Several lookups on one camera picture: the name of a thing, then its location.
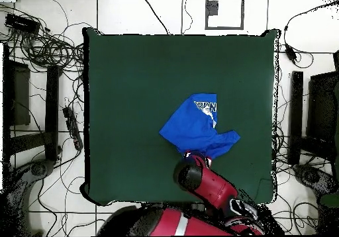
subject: power adapter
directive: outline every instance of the power adapter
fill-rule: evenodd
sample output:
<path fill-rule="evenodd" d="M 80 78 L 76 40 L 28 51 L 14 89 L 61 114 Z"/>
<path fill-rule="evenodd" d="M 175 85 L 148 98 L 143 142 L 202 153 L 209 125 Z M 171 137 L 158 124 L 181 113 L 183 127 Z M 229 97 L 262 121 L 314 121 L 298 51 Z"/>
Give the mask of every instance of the power adapter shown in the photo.
<path fill-rule="evenodd" d="M 38 35 L 40 28 L 40 24 L 38 22 L 13 14 L 7 14 L 5 26 L 28 34 L 33 34 L 35 36 Z"/>
<path fill-rule="evenodd" d="M 285 53 L 286 56 L 289 58 L 290 61 L 292 61 L 293 63 L 295 63 L 295 60 L 297 59 L 297 55 L 295 54 L 294 50 L 292 47 L 290 47 L 290 45 L 285 44 Z"/>

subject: blue cloth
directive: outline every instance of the blue cloth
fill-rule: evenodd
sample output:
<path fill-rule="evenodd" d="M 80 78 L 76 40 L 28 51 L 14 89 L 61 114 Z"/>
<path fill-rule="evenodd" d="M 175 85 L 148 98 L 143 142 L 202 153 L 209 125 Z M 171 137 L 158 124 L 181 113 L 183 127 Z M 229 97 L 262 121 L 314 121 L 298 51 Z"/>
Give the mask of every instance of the blue cloth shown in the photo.
<path fill-rule="evenodd" d="M 159 131 L 180 153 L 198 150 L 214 159 L 229 151 L 239 139 L 235 131 L 218 134 L 217 94 L 194 94 L 172 114 Z"/>

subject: power strip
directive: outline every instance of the power strip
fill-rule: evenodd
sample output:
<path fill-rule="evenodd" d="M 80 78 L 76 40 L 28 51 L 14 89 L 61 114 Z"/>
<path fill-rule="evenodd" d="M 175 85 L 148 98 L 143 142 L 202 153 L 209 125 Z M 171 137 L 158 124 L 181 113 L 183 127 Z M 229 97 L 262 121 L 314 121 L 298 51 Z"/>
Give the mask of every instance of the power strip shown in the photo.
<path fill-rule="evenodd" d="M 77 128 L 77 121 L 74 116 L 73 111 L 69 107 L 65 107 L 62 109 L 62 112 L 64 113 L 66 120 L 67 129 L 69 130 L 75 149 L 80 152 L 83 149 L 83 142 L 80 137 L 79 129 Z"/>

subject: green table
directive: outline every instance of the green table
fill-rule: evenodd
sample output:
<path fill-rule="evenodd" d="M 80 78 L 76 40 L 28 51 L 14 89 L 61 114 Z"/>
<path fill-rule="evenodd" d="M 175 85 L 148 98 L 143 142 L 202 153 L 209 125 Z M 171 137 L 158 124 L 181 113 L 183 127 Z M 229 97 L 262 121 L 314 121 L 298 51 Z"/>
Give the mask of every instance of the green table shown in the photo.
<path fill-rule="evenodd" d="M 263 37 L 83 33 L 87 198 L 102 205 L 198 201 L 173 182 L 180 155 L 159 130 L 190 95 L 216 93 L 216 129 L 235 130 L 241 139 L 212 168 L 257 202 L 272 200 L 276 30 Z"/>

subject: wire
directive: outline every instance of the wire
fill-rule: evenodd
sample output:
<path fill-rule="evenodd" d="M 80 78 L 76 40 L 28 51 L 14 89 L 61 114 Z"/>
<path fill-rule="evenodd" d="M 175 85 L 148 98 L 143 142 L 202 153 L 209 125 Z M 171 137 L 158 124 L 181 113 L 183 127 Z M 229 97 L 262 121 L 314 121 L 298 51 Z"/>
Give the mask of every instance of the wire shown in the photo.
<path fill-rule="evenodd" d="M 69 187 L 66 187 L 66 185 L 65 185 L 65 183 L 64 183 L 64 180 L 62 179 L 62 174 L 61 174 L 61 166 L 62 166 L 62 164 L 60 163 L 60 165 L 59 165 L 59 167 L 60 167 L 60 179 L 61 179 L 61 182 L 62 182 L 62 184 L 64 185 L 64 187 L 65 187 L 65 189 L 67 190 L 67 191 L 69 191 L 70 193 L 73 193 L 73 194 L 80 194 L 80 193 L 74 193 L 73 191 L 70 191 L 69 190 Z"/>
<path fill-rule="evenodd" d="M 40 191 L 39 191 L 39 193 L 38 193 L 38 202 L 40 203 L 40 205 L 41 205 L 42 207 L 44 207 L 44 209 L 46 209 L 47 211 L 51 212 L 51 213 L 54 215 L 54 217 L 55 217 L 55 221 L 54 221 L 53 225 L 50 227 L 49 231 L 48 231 L 47 234 L 46 234 L 46 237 L 48 237 L 49 233 L 51 232 L 51 230 L 53 229 L 53 227 L 54 227 L 55 224 L 56 224 L 56 221 L 57 221 L 57 219 L 58 219 L 58 216 L 56 215 L 55 212 L 53 212 L 52 210 L 50 210 L 49 208 L 47 208 L 45 205 L 42 204 L 42 202 L 41 202 L 41 200 L 40 200 L 40 194 L 41 194 L 41 191 L 42 191 L 42 188 L 43 188 L 43 187 L 44 187 L 44 180 L 42 180 L 42 185 L 41 185 Z"/>
<path fill-rule="evenodd" d="M 289 207 L 289 213 L 290 213 L 289 216 L 290 216 L 290 219 L 291 219 L 291 217 L 292 217 L 292 208 L 291 208 L 291 205 L 280 194 L 277 194 L 277 196 L 279 196 L 281 199 L 283 199 L 285 201 L 285 203 L 287 204 L 287 206 Z M 291 228 L 289 230 L 286 230 L 285 233 L 286 232 L 290 232 L 292 230 L 292 228 L 293 228 L 293 223 L 292 223 L 292 219 L 291 219 Z"/>
<path fill-rule="evenodd" d="M 68 191 L 71 192 L 71 193 L 74 193 L 73 191 L 70 191 L 70 186 L 71 186 L 71 184 L 72 184 L 76 179 L 79 179 L 79 178 L 85 179 L 85 177 L 82 177 L 82 176 L 75 177 L 74 179 L 72 179 L 72 181 L 70 182 L 70 184 L 69 184 L 68 187 L 66 188 L 67 191 L 66 191 L 66 194 L 65 194 L 65 214 L 64 214 L 64 216 L 66 216 L 66 200 L 67 200 L 67 194 L 68 194 Z M 67 222 L 67 220 L 65 220 L 65 229 L 63 229 L 63 231 L 64 231 L 65 236 L 68 237 L 67 232 L 66 232 L 66 231 L 67 231 L 66 222 Z"/>
<path fill-rule="evenodd" d="M 68 160 L 68 161 L 66 161 L 66 162 L 64 162 L 64 163 L 62 163 L 61 165 L 64 165 L 64 164 L 66 164 L 66 163 L 68 163 L 68 162 L 73 161 L 74 159 L 76 159 L 76 158 L 79 156 L 79 154 L 80 154 L 80 152 L 78 152 L 72 159 L 70 159 L 70 160 Z M 65 174 L 65 172 L 68 170 L 68 168 L 69 168 L 70 166 L 71 166 L 71 164 L 69 164 L 69 166 L 66 168 L 66 170 L 63 172 L 62 175 Z M 60 179 L 60 178 L 58 178 L 53 184 L 51 184 L 51 186 L 49 186 L 49 188 L 47 188 L 47 190 L 45 190 L 40 196 L 43 196 L 43 194 L 45 194 L 45 193 L 46 193 L 53 185 L 55 185 L 56 182 L 59 181 L 59 179 Z M 38 200 L 38 199 L 35 199 L 28 207 L 32 206 L 32 204 L 33 204 L 34 202 L 36 202 L 37 200 Z"/>
<path fill-rule="evenodd" d="M 65 214 L 64 216 L 62 216 L 62 219 L 61 219 L 61 227 L 60 227 L 59 230 L 58 230 L 56 233 L 54 233 L 51 237 L 55 237 L 55 235 L 57 235 L 57 234 L 61 231 L 61 229 L 64 229 L 64 226 L 66 225 L 67 219 L 68 219 L 68 216 L 67 216 L 66 214 Z"/>
<path fill-rule="evenodd" d="M 77 225 L 77 226 L 74 226 L 74 227 L 70 230 L 70 232 L 67 234 L 67 237 L 70 237 L 70 234 L 72 233 L 72 231 L 73 231 L 75 228 L 81 228 L 81 227 L 84 227 L 84 226 L 89 226 L 89 225 L 94 224 L 94 223 L 96 223 L 96 222 L 98 222 L 98 221 L 105 222 L 106 220 L 103 220 L 102 218 L 98 218 L 97 220 L 95 220 L 95 221 L 93 221 L 93 222 L 90 222 L 89 224 L 79 224 L 79 225 Z"/>
<path fill-rule="evenodd" d="M 286 42 L 286 32 L 287 32 L 289 23 L 290 23 L 295 17 L 301 16 L 301 15 L 303 15 L 303 14 L 307 14 L 307 13 L 309 13 L 309 12 L 312 12 L 312 11 L 317 10 L 317 9 L 320 9 L 320 8 L 324 8 L 324 7 L 332 6 L 332 5 L 338 5 L 338 4 L 339 4 L 339 0 L 334 0 L 334 1 L 331 2 L 331 3 L 326 3 L 326 4 L 323 4 L 323 5 L 319 5 L 319 6 L 313 7 L 312 9 L 309 9 L 309 10 L 307 10 L 307 11 L 305 11 L 305 12 L 296 14 L 295 16 L 293 16 L 292 18 L 290 18 L 289 21 L 287 22 L 286 26 L 285 26 L 285 30 L 284 30 L 284 34 L 283 34 L 284 43 L 287 44 L 288 46 L 292 47 L 291 45 L 289 45 L 289 44 Z M 292 49 L 294 49 L 294 50 L 296 50 L 296 51 L 298 51 L 298 52 L 311 54 L 311 53 L 309 53 L 309 52 L 306 52 L 306 51 L 302 51 L 302 50 L 296 49 L 295 47 L 292 47 Z"/>
<path fill-rule="evenodd" d="M 57 4 L 59 4 L 59 6 L 60 6 L 60 8 L 62 9 L 62 11 L 64 12 L 64 14 L 65 14 L 65 18 L 66 18 L 66 21 L 67 21 L 67 27 L 68 27 L 68 18 L 67 18 L 67 15 L 66 15 L 66 12 L 65 12 L 65 10 L 64 10 L 64 8 L 61 6 L 61 4 L 60 3 L 58 3 L 56 0 L 53 0 L 54 2 L 56 2 Z"/>
<path fill-rule="evenodd" d="M 189 15 L 189 18 L 191 18 L 191 24 L 189 25 L 189 28 L 187 28 L 186 30 L 183 31 L 182 34 L 185 34 L 185 32 L 186 32 L 187 30 L 189 30 L 189 29 L 191 28 L 192 24 L 193 24 L 193 18 L 192 18 L 192 16 L 191 16 L 191 15 L 187 12 L 187 10 L 186 10 L 186 3 L 187 3 L 187 0 L 185 0 L 185 6 L 184 6 L 184 9 L 185 9 L 185 12 Z"/>
<path fill-rule="evenodd" d="M 145 2 L 148 4 L 148 6 L 151 8 L 153 14 L 156 16 L 157 20 L 162 24 L 162 26 L 164 27 L 165 31 L 166 31 L 166 34 L 169 34 L 168 33 L 168 30 L 167 28 L 165 27 L 165 25 L 163 24 L 163 22 L 159 19 L 159 17 L 157 16 L 156 12 L 153 10 L 153 7 L 151 6 L 151 4 L 148 2 L 148 0 L 145 0 Z"/>
<path fill-rule="evenodd" d="M 18 102 L 18 101 L 14 101 L 14 102 L 15 102 L 16 104 L 18 104 L 18 105 L 24 107 L 26 110 L 29 111 L 30 115 L 32 115 L 32 117 L 33 117 L 33 119 L 34 119 L 34 121 L 35 121 L 36 126 L 37 126 L 38 129 L 39 129 L 39 132 L 40 132 L 40 134 L 41 134 L 41 136 L 42 136 L 42 139 L 43 139 L 43 141 L 44 141 L 44 144 L 47 145 L 46 140 L 45 140 L 45 136 L 44 136 L 44 134 L 42 133 L 41 128 L 40 128 L 38 122 L 36 121 L 35 116 L 34 116 L 33 113 L 30 111 L 30 109 L 29 109 L 28 107 L 26 107 L 25 105 L 23 105 L 22 103 Z"/>
<path fill-rule="evenodd" d="M 297 209 L 297 207 L 299 207 L 300 205 L 304 205 L 304 204 L 309 205 L 309 206 L 315 208 L 315 209 L 318 211 L 318 207 L 314 206 L 312 203 L 309 203 L 309 202 L 300 202 L 300 203 L 298 203 L 297 205 L 294 206 L 293 212 L 292 212 L 292 215 L 293 215 L 293 221 L 294 221 L 294 224 L 295 224 L 295 228 L 297 229 L 297 232 L 298 232 L 300 235 L 302 235 L 302 234 L 301 234 L 301 232 L 300 232 L 300 230 L 299 230 L 299 227 L 304 227 L 304 226 L 299 226 L 299 225 L 297 224 L 297 219 L 295 218 L 295 210 Z M 308 224 L 310 227 L 312 227 L 312 228 L 315 229 L 315 228 L 316 228 L 316 226 L 315 226 L 315 220 L 314 220 L 313 218 L 311 218 L 310 216 L 307 216 L 307 220 L 308 220 L 308 223 L 306 223 L 306 222 L 304 222 L 304 221 L 303 221 L 303 223 L 306 223 L 306 224 Z"/>
<path fill-rule="evenodd" d="M 304 15 L 304 14 L 307 14 L 309 12 L 312 12 L 312 11 L 315 11 L 317 9 L 320 9 L 320 8 L 324 8 L 324 7 L 328 7 L 328 6 L 331 6 L 331 5 L 338 5 L 339 4 L 339 0 L 334 0 L 333 2 L 331 3 L 326 3 L 326 4 L 323 4 L 323 5 L 319 5 L 319 6 L 316 6 L 316 7 L 313 7 L 312 9 L 309 9 L 308 11 L 305 11 L 305 12 L 302 12 L 302 13 L 299 13 L 299 14 L 296 14 L 295 16 L 291 17 L 289 19 L 289 21 L 287 22 L 285 28 L 284 28 L 284 33 L 283 33 L 283 40 L 284 40 L 284 45 L 286 47 L 285 49 L 285 53 L 287 54 L 287 57 L 294 63 L 295 66 L 297 66 L 298 68 L 301 68 L 301 69 L 307 69 L 309 68 L 313 62 L 314 62 L 314 56 L 311 52 L 306 52 L 306 51 L 302 51 L 302 50 L 299 50 L 299 49 L 296 49 L 295 47 L 292 47 L 291 45 L 289 45 L 287 42 L 286 42 L 286 32 L 287 32 L 287 29 L 288 29 L 288 26 L 289 26 L 289 23 L 295 18 L 295 17 L 298 17 L 298 16 L 301 16 L 301 15 Z M 291 55 L 293 53 L 293 51 L 297 51 L 296 53 L 300 56 L 300 60 L 296 60 L 294 59 L 294 56 Z M 298 65 L 297 63 L 299 63 L 301 61 L 301 53 L 302 54 L 308 54 L 311 56 L 312 60 L 311 60 L 311 63 L 308 65 L 308 66 L 300 66 Z M 334 53 L 330 53 L 330 52 L 317 52 L 317 53 L 327 53 L 327 54 L 334 54 Z"/>

